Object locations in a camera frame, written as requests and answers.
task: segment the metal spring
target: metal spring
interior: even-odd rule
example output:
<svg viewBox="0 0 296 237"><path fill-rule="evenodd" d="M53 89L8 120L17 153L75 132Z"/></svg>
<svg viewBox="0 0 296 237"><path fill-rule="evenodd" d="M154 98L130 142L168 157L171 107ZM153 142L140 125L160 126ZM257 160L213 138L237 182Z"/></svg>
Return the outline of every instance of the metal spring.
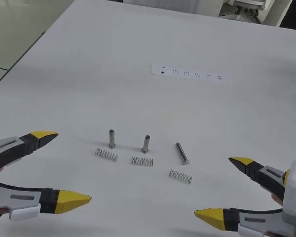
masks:
<svg viewBox="0 0 296 237"><path fill-rule="evenodd" d="M116 161L117 160L117 154L105 151L105 150L101 150L100 148L97 148L95 150L95 154L98 155L99 157L105 158L105 159L109 159L112 161Z"/></svg>
<svg viewBox="0 0 296 237"><path fill-rule="evenodd" d="M132 157L132 164L142 166L153 166L153 159Z"/></svg>
<svg viewBox="0 0 296 237"><path fill-rule="evenodd" d="M180 172L172 170L172 169L170 170L169 176L173 177L173 178L176 178L178 180L181 180L181 181L183 181L185 183L188 183L188 184L190 184L192 182L192 176L180 173Z"/></svg>

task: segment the gray floor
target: gray floor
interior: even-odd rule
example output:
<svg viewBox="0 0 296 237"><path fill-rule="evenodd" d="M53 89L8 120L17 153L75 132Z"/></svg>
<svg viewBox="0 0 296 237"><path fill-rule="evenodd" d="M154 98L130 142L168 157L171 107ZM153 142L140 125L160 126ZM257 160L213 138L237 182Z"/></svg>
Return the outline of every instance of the gray floor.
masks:
<svg viewBox="0 0 296 237"><path fill-rule="evenodd" d="M73 1L0 0L0 66L11 67Z"/></svg>

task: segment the white tabletop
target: white tabletop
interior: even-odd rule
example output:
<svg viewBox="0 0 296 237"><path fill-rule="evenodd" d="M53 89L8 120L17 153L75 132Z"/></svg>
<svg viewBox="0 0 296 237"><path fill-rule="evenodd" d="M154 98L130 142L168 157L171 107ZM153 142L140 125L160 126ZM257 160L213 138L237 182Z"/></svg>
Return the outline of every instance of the white tabletop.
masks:
<svg viewBox="0 0 296 237"><path fill-rule="evenodd" d="M232 84L156 76L152 64ZM100 0L76 0L0 82L0 138L56 130L0 181L91 195L63 215L10 223L0 237L213 237L210 207L278 208L230 156L296 159L296 31ZM117 162L96 157L116 132ZM144 136L149 153L141 153ZM181 165L180 142L191 163ZM154 167L133 166L131 156ZM190 185L170 168L193 176Z"/></svg>

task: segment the metal pin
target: metal pin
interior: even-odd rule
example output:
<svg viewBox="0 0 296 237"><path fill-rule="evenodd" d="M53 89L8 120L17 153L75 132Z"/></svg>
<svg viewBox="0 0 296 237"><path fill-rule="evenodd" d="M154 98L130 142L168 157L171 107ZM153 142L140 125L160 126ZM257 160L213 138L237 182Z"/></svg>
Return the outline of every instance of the metal pin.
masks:
<svg viewBox="0 0 296 237"><path fill-rule="evenodd" d="M149 140L150 140L150 136L149 135L146 135L145 137L145 141L144 141L144 146L142 148L142 153L146 154L148 153L148 146L149 146Z"/></svg>
<svg viewBox="0 0 296 237"><path fill-rule="evenodd" d="M109 143L109 148L113 149L115 148L115 140L114 140L114 130L109 131L110 134L110 143Z"/></svg>
<svg viewBox="0 0 296 237"><path fill-rule="evenodd" d="M185 155L185 153L184 153L184 151L183 151L183 149L182 149L181 144L180 144L180 143L177 143L177 144L176 144L176 147L178 148L179 153L180 153L180 155L181 155L181 157L182 157L183 165L189 164L189 160L187 159L187 157L186 157L186 155Z"/></svg>

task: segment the power strip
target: power strip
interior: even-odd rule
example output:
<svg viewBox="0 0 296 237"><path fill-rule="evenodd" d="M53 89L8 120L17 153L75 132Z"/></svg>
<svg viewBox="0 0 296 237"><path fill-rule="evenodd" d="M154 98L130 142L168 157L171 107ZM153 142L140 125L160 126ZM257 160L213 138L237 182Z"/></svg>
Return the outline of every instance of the power strip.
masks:
<svg viewBox="0 0 296 237"><path fill-rule="evenodd" d="M223 75L213 73L202 73L195 70L187 70L182 68L175 68L156 64L152 65L151 74L159 76L185 78L190 80L204 80L212 82L231 83L231 80Z"/></svg>

